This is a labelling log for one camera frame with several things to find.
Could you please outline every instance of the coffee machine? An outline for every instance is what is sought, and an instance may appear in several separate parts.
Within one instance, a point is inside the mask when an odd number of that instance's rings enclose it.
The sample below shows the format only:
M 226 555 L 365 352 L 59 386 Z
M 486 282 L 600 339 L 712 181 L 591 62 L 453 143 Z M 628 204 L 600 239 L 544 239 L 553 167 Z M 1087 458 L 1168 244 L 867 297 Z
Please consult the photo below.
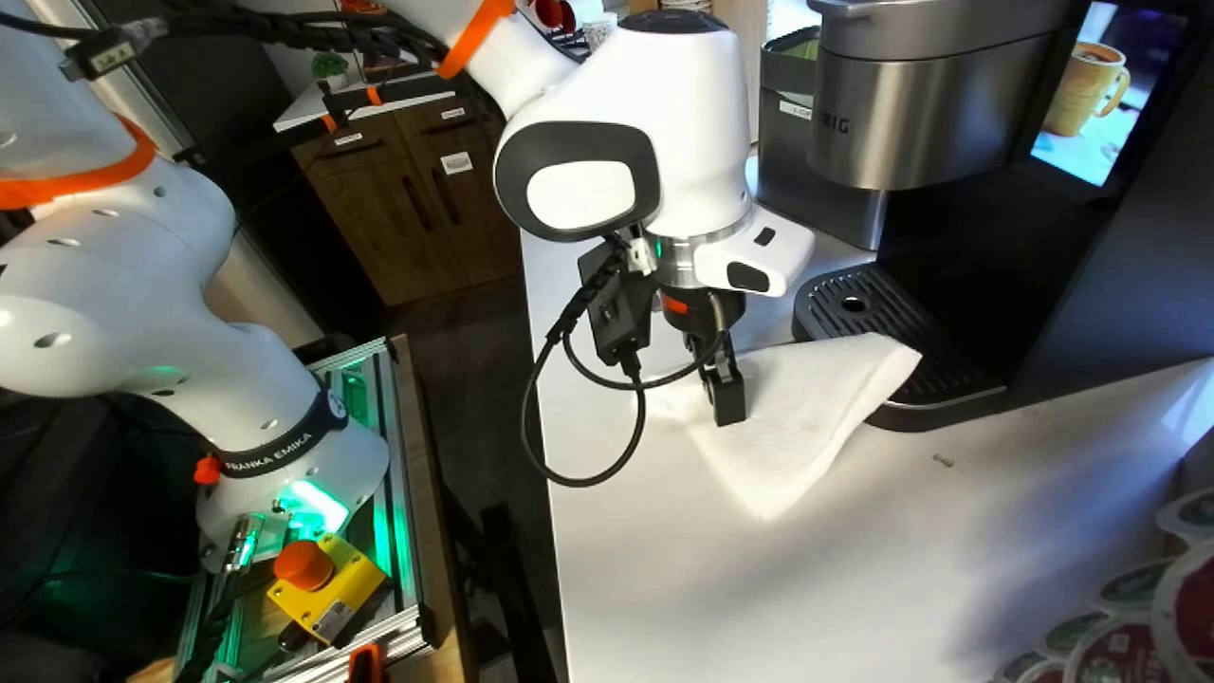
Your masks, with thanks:
M 876 425 L 1214 352 L 1214 0 L 807 4 L 763 49 L 760 200 L 874 254 L 793 334 L 924 352 Z

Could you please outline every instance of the white table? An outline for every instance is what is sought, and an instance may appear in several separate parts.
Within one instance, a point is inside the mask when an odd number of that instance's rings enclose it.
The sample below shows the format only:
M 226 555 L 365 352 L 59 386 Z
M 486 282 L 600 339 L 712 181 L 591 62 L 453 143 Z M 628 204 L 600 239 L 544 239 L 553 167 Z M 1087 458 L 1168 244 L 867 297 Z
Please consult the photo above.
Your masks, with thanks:
M 523 237 L 537 350 L 582 249 Z M 741 339 L 755 350 L 784 328 L 790 302 L 772 302 Z M 659 334 L 647 362 L 687 358 Z M 547 458 L 573 476 L 609 462 L 635 416 L 562 352 L 539 405 Z M 616 481 L 552 491 L 569 681 L 988 681 L 1155 557 L 1155 507 L 1211 423 L 1214 364 L 1183 364 L 936 431 L 860 425 L 796 507 L 755 521 L 655 412 Z

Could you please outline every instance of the black cable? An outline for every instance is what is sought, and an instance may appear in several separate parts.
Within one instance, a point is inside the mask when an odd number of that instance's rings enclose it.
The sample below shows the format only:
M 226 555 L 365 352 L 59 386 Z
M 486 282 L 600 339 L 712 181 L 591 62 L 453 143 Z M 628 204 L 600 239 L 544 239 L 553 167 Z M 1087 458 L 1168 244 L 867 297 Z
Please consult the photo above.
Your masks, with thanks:
M 612 386 L 612 391 L 630 391 L 635 382 L 619 382 L 619 380 L 609 380 L 609 377 L 600 377 L 600 373 L 591 373 L 578 352 L 573 352 L 573 343 L 569 339 L 562 339 L 562 347 L 567 347 L 567 358 L 569 358 L 569 364 L 586 377 L 586 380 L 591 380 L 591 382 L 600 382 L 600 386 Z M 680 368 L 680 373 L 672 373 L 672 377 L 659 377 L 659 380 L 649 380 L 649 382 L 642 382 L 647 391 L 655 391 L 655 386 L 669 386 L 669 382 L 680 382 L 682 377 L 690 377 L 698 364 L 690 362 L 687 368 Z
M 252 592 L 248 574 L 226 576 L 226 588 L 222 588 L 215 603 L 205 611 L 201 625 L 195 629 L 195 651 L 177 669 L 175 683 L 201 683 L 205 681 L 205 670 L 214 669 L 214 662 L 215 662 L 215 651 L 226 645 L 233 611 L 248 592 Z
M 416 62 L 443 57 L 443 42 L 405 22 L 404 14 L 346 14 L 346 10 L 181 10 L 171 20 L 171 33 L 248 33 L 253 42 L 280 42 L 291 49 L 405 49 Z
M 0 27 L 28 30 L 28 33 L 45 33 L 45 37 L 75 37 L 75 42 L 104 33 L 104 30 L 93 30 L 93 27 L 48 27 L 48 22 L 36 22 L 36 20 L 8 14 L 8 10 L 0 10 Z
M 628 368 L 630 380 L 635 380 L 635 391 L 637 391 L 637 412 L 635 412 L 630 443 L 619 450 L 619 458 L 616 458 L 612 466 L 604 466 L 604 471 L 596 471 L 596 476 L 586 476 L 586 477 L 573 477 L 573 476 L 562 476 L 562 471 L 553 471 L 553 466 L 547 466 L 547 462 L 539 458 L 539 450 L 537 450 L 537 443 L 533 443 L 533 428 L 529 428 L 529 412 L 533 412 L 533 401 L 537 401 L 537 382 L 539 382 L 539 373 L 544 373 L 544 364 L 547 364 L 547 358 L 552 358 L 553 350 L 559 350 L 559 343 L 552 339 L 552 343 L 544 347 L 539 362 L 533 364 L 533 377 L 529 377 L 529 386 L 523 386 L 523 401 L 519 401 L 519 439 L 523 439 L 529 462 L 533 462 L 544 477 L 552 477 L 552 481 L 559 481 L 559 487 L 569 487 L 569 491 L 588 491 L 588 487 L 600 487 L 600 481 L 616 477 L 616 476 L 637 457 L 637 443 L 642 443 L 642 431 L 647 431 L 647 386 L 642 386 L 642 368 L 637 368 L 637 364 Z
M 43 582 L 158 582 L 158 584 L 195 584 L 195 574 L 153 574 L 153 571 L 119 571 L 119 574 L 48 574 Z

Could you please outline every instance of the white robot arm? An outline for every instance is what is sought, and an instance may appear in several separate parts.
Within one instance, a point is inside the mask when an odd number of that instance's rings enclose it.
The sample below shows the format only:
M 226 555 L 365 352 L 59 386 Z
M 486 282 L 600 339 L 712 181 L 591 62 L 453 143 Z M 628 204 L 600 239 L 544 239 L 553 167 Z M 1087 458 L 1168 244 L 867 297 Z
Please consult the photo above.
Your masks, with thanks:
M 448 46 L 478 10 L 475 0 L 387 6 Z M 760 209 L 743 181 L 741 46 L 712 14 L 628 20 L 573 66 L 510 10 L 466 73 L 510 118 L 495 186 L 519 228 L 544 239 L 642 228 L 663 288 L 781 297 L 803 269 L 814 232 Z
M 128 391 L 177 412 L 226 462 L 199 506 L 215 548 L 300 487 L 329 500 L 328 530 L 343 526 L 375 493 L 387 443 L 270 331 L 205 309 L 236 228 L 229 196 L 67 82 L 45 37 L 3 30 L 0 92 L 0 209 L 36 213 L 0 249 L 0 386 Z
M 743 181 L 736 37 L 705 14 L 652 14 L 616 30 L 586 66 L 547 46 L 514 0 L 387 0 L 443 46 L 486 22 L 466 73 L 510 130 L 495 163 L 506 213 L 544 239 L 635 232 L 637 269 L 672 291 L 781 297 L 814 237 L 763 213 Z M 291 487 L 339 507 L 379 487 L 387 443 L 346 423 L 312 373 L 266 331 L 201 302 L 236 213 L 190 167 L 150 156 L 60 49 L 3 30 L 0 209 L 36 225 L 0 249 L 0 386 L 23 396 L 146 396 L 201 435 L 226 481 L 201 530 L 270 514 Z

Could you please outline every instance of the yellow component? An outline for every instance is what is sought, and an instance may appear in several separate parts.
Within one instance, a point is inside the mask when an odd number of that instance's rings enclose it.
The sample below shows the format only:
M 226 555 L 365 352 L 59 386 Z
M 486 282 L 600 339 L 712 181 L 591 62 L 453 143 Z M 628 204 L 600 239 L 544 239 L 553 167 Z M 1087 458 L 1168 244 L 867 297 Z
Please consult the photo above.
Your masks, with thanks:
M 314 548 L 336 563 L 336 576 L 312 592 L 291 582 L 272 582 L 266 597 L 319 640 L 346 645 L 379 603 L 387 576 L 339 534 L 324 534 Z

